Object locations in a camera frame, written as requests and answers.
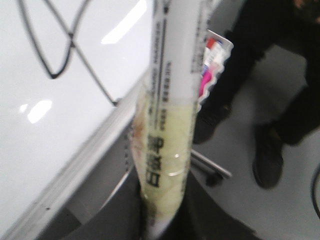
black pants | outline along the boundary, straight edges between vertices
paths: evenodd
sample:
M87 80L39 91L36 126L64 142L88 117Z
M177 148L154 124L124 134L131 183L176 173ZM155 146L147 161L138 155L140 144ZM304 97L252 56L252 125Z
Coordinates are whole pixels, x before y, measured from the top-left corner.
M203 107L214 110L230 105L256 61L269 47L292 32L298 34L303 45L307 85L273 126L290 145L297 144L317 128L320 125L320 25L298 19L293 0L245 2L233 30L226 34L234 44L231 56Z

gray floor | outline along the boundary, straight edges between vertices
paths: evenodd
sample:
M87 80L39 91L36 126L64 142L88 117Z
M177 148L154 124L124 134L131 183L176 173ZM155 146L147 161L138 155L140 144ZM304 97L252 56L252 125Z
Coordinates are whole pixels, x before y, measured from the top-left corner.
M242 2L222 1L211 29L220 34L229 29ZM259 188L252 173L254 125L269 122L285 109L305 84L304 68L301 56L273 47L236 96L231 117L218 127L212 140L194 146L233 173L222 186L205 187L209 194L264 240L320 239L320 221L310 197L311 178L320 159L319 131L298 146L284 148L283 176L275 189ZM203 175L197 177L204 185Z

person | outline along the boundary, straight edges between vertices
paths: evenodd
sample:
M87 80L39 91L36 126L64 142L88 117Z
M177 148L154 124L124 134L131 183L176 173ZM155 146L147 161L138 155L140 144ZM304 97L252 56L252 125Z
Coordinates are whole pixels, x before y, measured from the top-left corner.
M282 175L284 144L296 145L320 125L320 1L247 0L226 38L231 56L196 117L194 144L209 140L231 112L235 94L266 50L297 33L306 59L306 86L276 120L255 128L253 172L259 186L277 185Z

black shoe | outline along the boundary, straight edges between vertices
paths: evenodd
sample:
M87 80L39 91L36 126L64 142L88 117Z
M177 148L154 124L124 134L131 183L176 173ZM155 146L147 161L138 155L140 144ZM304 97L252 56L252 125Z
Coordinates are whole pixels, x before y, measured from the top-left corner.
M195 121L193 143L202 144L209 140L218 124L230 115L230 110L225 107L216 110L201 109Z
M257 184L270 189L279 182L284 160L282 158L283 142L270 135L270 125L260 125L255 129L255 159L253 173Z

person's leg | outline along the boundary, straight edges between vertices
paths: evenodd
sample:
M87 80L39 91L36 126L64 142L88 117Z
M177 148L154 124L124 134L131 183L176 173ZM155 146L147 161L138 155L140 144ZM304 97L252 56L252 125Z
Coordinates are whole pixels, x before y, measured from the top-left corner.
M302 38L308 86L293 99L278 120L260 126L255 133L253 172L257 183L266 189L276 186L281 177L283 143L297 144L320 126L320 25L304 23Z
M230 58L201 111L198 113L193 142L200 144L214 133L230 112L230 105L255 62L266 49L290 29L292 0L247 0L233 30L226 37L234 44Z

